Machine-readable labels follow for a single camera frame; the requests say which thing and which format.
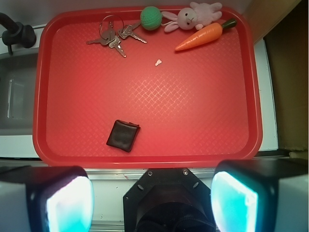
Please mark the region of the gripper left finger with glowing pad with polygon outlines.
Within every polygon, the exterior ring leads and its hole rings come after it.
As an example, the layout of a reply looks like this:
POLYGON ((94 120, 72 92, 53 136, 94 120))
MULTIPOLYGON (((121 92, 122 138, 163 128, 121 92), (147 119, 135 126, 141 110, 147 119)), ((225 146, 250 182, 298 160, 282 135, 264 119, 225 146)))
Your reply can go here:
POLYGON ((1 167, 2 232, 88 232, 94 190, 79 166, 1 167))

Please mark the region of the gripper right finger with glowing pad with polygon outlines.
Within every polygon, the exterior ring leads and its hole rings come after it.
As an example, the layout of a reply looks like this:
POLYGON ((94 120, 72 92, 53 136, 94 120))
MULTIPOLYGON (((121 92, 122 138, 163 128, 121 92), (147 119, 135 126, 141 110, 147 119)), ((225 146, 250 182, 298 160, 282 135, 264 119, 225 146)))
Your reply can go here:
POLYGON ((224 160, 212 179, 211 206, 221 232, 307 232, 308 161, 224 160))

